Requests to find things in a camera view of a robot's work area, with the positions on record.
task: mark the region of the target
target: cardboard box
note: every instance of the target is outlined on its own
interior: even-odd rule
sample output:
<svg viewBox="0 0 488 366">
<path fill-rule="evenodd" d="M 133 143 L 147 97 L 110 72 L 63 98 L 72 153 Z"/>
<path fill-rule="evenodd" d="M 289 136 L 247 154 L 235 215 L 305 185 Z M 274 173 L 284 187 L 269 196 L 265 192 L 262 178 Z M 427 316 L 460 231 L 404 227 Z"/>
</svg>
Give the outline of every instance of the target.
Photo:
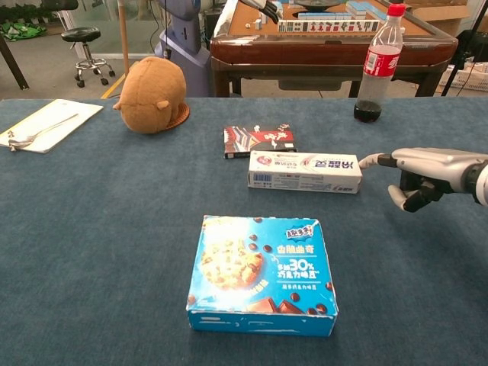
<svg viewBox="0 0 488 366">
<path fill-rule="evenodd" d="M 186 309 L 195 330 L 329 336 L 339 309 L 319 221 L 206 216 Z"/>
<path fill-rule="evenodd" d="M 413 15 L 441 31 L 456 37 L 461 19 L 468 18 L 470 12 L 465 5 L 455 5 L 416 8 L 413 10 Z"/>
<path fill-rule="evenodd" d="M 362 173 L 356 155 L 253 151 L 248 186 L 358 193 Z"/>
<path fill-rule="evenodd" d="M 437 8 L 441 6 L 466 5 L 467 0 L 406 0 L 405 3 L 412 8 Z"/>
</svg>

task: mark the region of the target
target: stool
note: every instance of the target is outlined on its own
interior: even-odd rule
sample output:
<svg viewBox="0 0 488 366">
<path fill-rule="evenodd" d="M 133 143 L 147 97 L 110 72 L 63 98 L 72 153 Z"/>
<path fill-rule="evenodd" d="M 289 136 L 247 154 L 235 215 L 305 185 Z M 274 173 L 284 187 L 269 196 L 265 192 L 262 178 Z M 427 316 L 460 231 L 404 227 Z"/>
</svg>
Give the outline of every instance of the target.
<svg viewBox="0 0 488 366">
<path fill-rule="evenodd" d="M 107 85 L 108 80 L 104 78 L 100 67 L 106 66 L 108 67 L 108 75 L 111 77 L 115 76 L 115 72 L 112 69 L 107 61 L 104 59 L 94 59 L 92 54 L 90 53 L 90 48 L 88 47 L 88 42 L 92 42 L 100 37 L 100 30 L 96 27 L 80 27 L 80 28 L 73 28 L 64 31 L 61 33 L 61 38 L 63 38 L 66 42 L 73 42 L 73 46 L 75 46 L 76 42 L 83 43 L 83 50 L 85 51 L 86 59 L 76 63 L 76 70 L 77 73 L 75 75 L 75 79 L 77 81 L 77 86 L 83 88 L 85 86 L 85 80 L 83 80 L 82 72 L 85 70 L 93 70 L 93 73 L 100 76 L 100 81 L 102 85 Z"/>
</svg>

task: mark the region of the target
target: black cable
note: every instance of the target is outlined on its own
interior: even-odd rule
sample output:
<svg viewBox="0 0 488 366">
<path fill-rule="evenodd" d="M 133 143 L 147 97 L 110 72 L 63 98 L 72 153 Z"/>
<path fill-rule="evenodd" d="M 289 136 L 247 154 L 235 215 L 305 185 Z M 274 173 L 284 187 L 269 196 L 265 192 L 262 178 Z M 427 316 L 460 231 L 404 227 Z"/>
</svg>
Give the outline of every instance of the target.
<svg viewBox="0 0 488 366">
<path fill-rule="evenodd" d="M 473 72 L 473 69 L 474 69 L 474 65 L 475 63 L 473 63 L 473 65 L 471 66 L 471 71 L 469 73 L 469 75 L 467 76 L 467 79 L 466 81 L 464 82 L 463 86 L 461 86 L 461 89 L 459 89 L 459 91 L 457 92 L 456 96 L 458 97 L 459 94 L 463 91 L 464 87 L 466 86 L 467 82 L 469 82 L 470 80 L 470 77 L 471 77 L 471 73 Z"/>
<path fill-rule="evenodd" d="M 154 50 L 154 47 L 153 47 L 153 37 L 154 37 L 154 34 L 158 33 L 159 31 L 159 22 L 158 20 L 156 19 L 156 16 L 154 15 L 154 11 L 153 11 L 153 2 L 149 0 L 149 7 L 151 8 L 151 14 L 152 14 L 152 17 L 154 18 L 154 21 L 156 22 L 156 24 L 158 24 L 158 27 L 157 29 L 151 34 L 151 37 L 149 39 L 149 45 L 151 46 L 151 50 L 152 50 L 152 53 L 155 53 L 156 51 Z"/>
<path fill-rule="evenodd" d="M 457 97 L 458 97 L 458 96 L 459 96 L 459 94 L 460 94 L 460 93 L 463 91 L 463 89 L 464 89 L 464 87 L 466 86 L 467 82 L 469 82 L 470 77 L 471 77 L 471 73 L 473 72 L 473 69 L 474 69 L 474 65 L 476 65 L 476 63 L 474 62 L 474 60 L 476 60 L 476 59 L 479 59 L 479 58 L 480 58 L 481 53 L 483 52 L 483 48 L 484 48 L 484 47 L 485 47 L 485 45 L 482 45 L 480 52 L 478 52 L 478 56 L 477 56 L 476 58 L 474 58 L 474 59 L 473 59 L 473 65 L 471 66 L 470 73 L 469 73 L 469 75 L 467 76 L 467 79 L 466 79 L 466 81 L 464 82 L 463 86 L 461 86 L 461 89 L 459 89 L 459 91 L 457 92 L 457 94 L 456 94 L 456 96 L 457 96 Z"/>
<path fill-rule="evenodd" d="M 171 50 L 168 47 L 168 0 L 165 0 L 165 50 L 162 55 L 165 59 L 171 59 Z"/>
</svg>

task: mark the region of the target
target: white toothpaste box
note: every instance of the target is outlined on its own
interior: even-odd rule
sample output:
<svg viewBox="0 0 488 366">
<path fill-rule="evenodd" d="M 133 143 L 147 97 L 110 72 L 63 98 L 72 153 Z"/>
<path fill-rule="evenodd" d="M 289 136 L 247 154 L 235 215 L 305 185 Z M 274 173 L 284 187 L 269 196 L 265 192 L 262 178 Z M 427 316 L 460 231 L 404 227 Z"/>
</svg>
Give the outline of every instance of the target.
<svg viewBox="0 0 488 366">
<path fill-rule="evenodd" d="M 251 151 L 248 186 L 358 193 L 362 173 L 356 155 Z"/>
</svg>

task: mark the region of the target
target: red bottle label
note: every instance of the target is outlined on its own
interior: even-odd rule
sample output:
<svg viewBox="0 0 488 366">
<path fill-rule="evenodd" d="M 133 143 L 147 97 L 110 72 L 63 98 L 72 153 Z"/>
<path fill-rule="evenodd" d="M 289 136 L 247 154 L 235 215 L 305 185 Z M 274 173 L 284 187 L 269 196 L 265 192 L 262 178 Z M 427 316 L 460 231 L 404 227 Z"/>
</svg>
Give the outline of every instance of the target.
<svg viewBox="0 0 488 366">
<path fill-rule="evenodd" d="M 372 76 L 392 76 L 397 68 L 400 53 L 394 55 L 380 55 L 368 50 L 363 70 Z"/>
</svg>

